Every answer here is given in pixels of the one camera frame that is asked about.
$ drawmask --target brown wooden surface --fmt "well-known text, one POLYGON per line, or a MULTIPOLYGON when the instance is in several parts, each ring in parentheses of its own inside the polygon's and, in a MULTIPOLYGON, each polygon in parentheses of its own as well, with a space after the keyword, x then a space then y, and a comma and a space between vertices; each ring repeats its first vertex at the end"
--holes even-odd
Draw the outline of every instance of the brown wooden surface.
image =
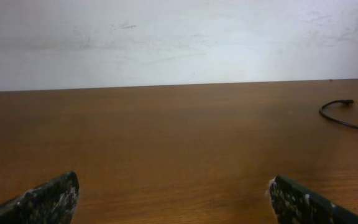
POLYGON ((0 203, 67 170, 79 223, 276 223, 286 174, 358 213, 358 80, 0 93, 0 203))

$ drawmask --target cord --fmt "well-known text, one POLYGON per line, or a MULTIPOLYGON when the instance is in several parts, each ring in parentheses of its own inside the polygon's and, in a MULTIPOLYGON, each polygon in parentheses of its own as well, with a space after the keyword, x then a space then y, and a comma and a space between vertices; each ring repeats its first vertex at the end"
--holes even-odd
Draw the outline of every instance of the cord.
POLYGON ((323 106, 320 108, 319 113, 320 113, 323 117, 325 117, 326 119, 328 119, 328 120, 330 120, 330 121, 334 121, 334 122, 337 122, 337 123, 339 123, 339 124, 343 124, 343 125, 345 125, 345 126, 347 126, 347 127, 350 127, 350 128, 356 128, 356 129, 358 129, 358 126, 357 126, 357 125, 349 124, 349 123, 347 123, 347 122, 345 122, 345 121, 340 121, 340 120, 338 120, 338 119, 332 118, 332 117, 326 115, 326 114, 323 112, 323 110, 325 109, 325 107, 327 107, 327 106, 329 106, 329 105, 331 105, 331 104, 333 104, 333 103, 344 103, 345 105, 349 105, 349 104, 354 103, 354 100, 334 100, 334 101, 332 101, 332 102, 329 102, 329 103, 323 105, 323 106))

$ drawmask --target worn black surface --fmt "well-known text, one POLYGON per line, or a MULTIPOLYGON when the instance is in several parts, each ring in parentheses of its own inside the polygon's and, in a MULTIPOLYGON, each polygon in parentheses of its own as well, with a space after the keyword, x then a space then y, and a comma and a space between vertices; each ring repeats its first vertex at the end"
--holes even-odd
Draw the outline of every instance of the worn black surface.
POLYGON ((0 224, 69 224, 78 197, 77 176, 67 172, 0 205, 0 224))
POLYGON ((277 176, 271 181, 269 192, 278 223, 358 223, 358 215, 289 178, 277 176))

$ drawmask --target white wall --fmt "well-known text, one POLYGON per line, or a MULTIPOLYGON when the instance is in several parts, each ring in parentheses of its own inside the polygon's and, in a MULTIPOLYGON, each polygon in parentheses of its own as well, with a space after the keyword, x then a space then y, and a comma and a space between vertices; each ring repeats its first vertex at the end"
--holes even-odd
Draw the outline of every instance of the white wall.
POLYGON ((0 90, 358 78, 358 0, 0 0, 0 90))

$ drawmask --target cable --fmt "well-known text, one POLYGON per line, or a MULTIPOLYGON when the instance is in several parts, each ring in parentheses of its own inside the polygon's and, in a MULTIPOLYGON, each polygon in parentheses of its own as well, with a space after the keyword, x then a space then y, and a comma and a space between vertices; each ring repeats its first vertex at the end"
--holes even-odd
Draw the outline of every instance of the cable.
POLYGON ((337 122, 337 123, 339 123, 339 124, 343 124, 343 125, 345 125, 345 126, 347 126, 347 127, 350 127, 350 128, 356 128, 356 129, 358 129, 358 126, 357 126, 357 125, 349 124, 349 123, 347 123, 347 122, 345 122, 345 121, 340 121, 340 120, 338 120, 338 119, 332 118, 332 117, 326 115, 326 114, 323 112, 323 110, 325 109, 325 107, 327 107, 327 106, 329 106, 329 105, 331 105, 331 104, 333 104, 333 103, 344 103, 344 104, 346 104, 346 105, 349 105, 349 104, 354 103, 354 100, 334 100, 334 101, 332 101, 332 102, 329 102, 329 103, 323 105, 323 106, 320 108, 319 113, 320 113, 323 117, 325 117, 326 119, 328 119, 328 120, 330 120, 330 121, 334 121, 334 122, 337 122))

